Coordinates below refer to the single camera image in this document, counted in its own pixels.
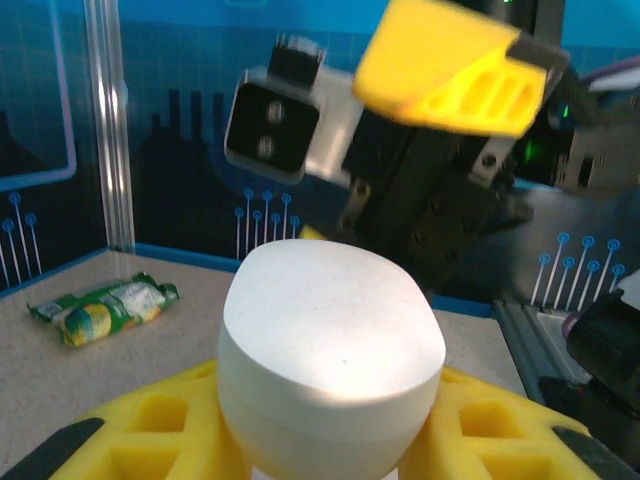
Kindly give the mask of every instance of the white foam object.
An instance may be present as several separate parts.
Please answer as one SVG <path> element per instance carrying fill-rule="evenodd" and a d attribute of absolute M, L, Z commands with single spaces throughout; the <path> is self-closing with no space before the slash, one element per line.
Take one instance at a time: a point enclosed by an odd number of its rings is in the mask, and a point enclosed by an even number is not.
<path fill-rule="evenodd" d="M 273 478 L 379 480 L 426 420 L 444 359 L 435 316 L 400 267 L 333 242 L 273 242 L 227 295 L 220 408 Z"/>

